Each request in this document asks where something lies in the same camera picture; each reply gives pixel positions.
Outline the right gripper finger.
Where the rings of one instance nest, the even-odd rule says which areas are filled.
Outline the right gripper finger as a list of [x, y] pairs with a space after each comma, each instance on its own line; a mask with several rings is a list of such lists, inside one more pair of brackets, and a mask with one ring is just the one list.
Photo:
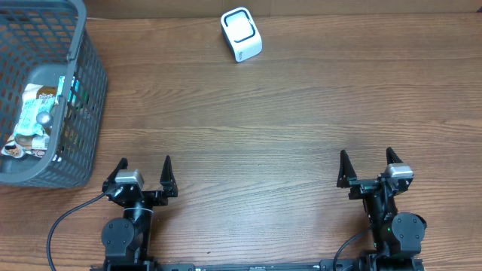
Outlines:
[[337, 177], [337, 187], [348, 188], [351, 182], [357, 180], [357, 175], [351, 163], [348, 153], [345, 150], [340, 152], [340, 168]]
[[388, 165], [393, 163], [403, 163], [403, 161], [399, 158], [399, 156], [391, 147], [388, 147], [386, 149], [386, 160]]

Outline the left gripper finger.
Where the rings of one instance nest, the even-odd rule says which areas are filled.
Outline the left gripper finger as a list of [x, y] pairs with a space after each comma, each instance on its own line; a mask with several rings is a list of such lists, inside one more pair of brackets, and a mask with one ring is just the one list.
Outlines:
[[163, 193], [165, 197], [177, 197], [178, 196], [178, 186], [175, 181], [174, 173], [172, 170], [172, 161], [169, 155], [163, 164], [163, 170], [160, 177], [160, 184], [163, 187]]
[[114, 170], [111, 172], [111, 174], [106, 178], [105, 183], [113, 183], [115, 180], [115, 177], [121, 171], [122, 169], [126, 169], [128, 167], [128, 161], [127, 158], [123, 157], [120, 159], [119, 163], [116, 165]]

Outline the mint green snack bar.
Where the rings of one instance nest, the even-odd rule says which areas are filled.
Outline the mint green snack bar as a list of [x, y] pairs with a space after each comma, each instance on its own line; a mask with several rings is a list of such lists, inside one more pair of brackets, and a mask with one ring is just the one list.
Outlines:
[[22, 107], [20, 118], [14, 129], [14, 136], [42, 136], [44, 128], [36, 120], [41, 112], [50, 113], [54, 106], [55, 98], [40, 98], [27, 100]]

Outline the brown snack pouch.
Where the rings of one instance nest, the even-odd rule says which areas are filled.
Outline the brown snack pouch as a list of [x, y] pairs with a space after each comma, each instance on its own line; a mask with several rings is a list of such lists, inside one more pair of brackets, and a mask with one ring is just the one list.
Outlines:
[[[43, 86], [40, 84], [28, 84], [26, 89], [23, 91], [22, 102], [23, 104], [30, 99], [40, 99], [40, 98], [55, 98], [54, 106], [58, 103], [57, 101], [57, 88]], [[30, 155], [38, 158], [42, 158], [45, 155], [48, 145], [50, 143], [50, 133], [51, 127], [43, 127], [44, 135], [17, 135], [14, 136], [13, 133], [9, 136], [8, 140], [1, 149], [1, 154], [6, 157], [13, 157], [15, 159], [23, 158], [24, 156]]]

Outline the yellow oil bottle silver cap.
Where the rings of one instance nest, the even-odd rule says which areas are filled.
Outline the yellow oil bottle silver cap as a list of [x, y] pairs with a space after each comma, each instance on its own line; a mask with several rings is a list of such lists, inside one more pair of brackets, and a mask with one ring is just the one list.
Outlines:
[[39, 125], [49, 128], [52, 127], [53, 116], [47, 111], [42, 111], [37, 114], [36, 121]]

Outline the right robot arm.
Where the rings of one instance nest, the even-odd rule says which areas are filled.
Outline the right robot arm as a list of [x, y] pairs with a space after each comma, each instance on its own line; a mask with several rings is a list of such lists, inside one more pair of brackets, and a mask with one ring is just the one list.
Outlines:
[[400, 212], [395, 197], [408, 190], [414, 172], [391, 147], [386, 149], [384, 172], [372, 179], [359, 179], [345, 150], [340, 152], [337, 187], [348, 188], [350, 200], [360, 199], [368, 216], [369, 226], [345, 241], [334, 256], [332, 267], [337, 268], [341, 252], [351, 242], [371, 233], [374, 249], [363, 251], [352, 261], [351, 270], [423, 270], [415, 257], [421, 253], [421, 242], [427, 229], [426, 220], [417, 214]]

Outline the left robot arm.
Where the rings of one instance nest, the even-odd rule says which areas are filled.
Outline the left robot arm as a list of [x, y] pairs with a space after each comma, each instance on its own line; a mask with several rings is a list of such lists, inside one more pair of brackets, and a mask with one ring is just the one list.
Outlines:
[[105, 247], [103, 270], [159, 270], [160, 264], [148, 255], [151, 241], [153, 208], [167, 206], [178, 196], [178, 186], [167, 156], [160, 176], [160, 190], [144, 190], [144, 178], [138, 169], [129, 170], [126, 158], [102, 184], [109, 201], [124, 209], [123, 216], [110, 220], [102, 229]]

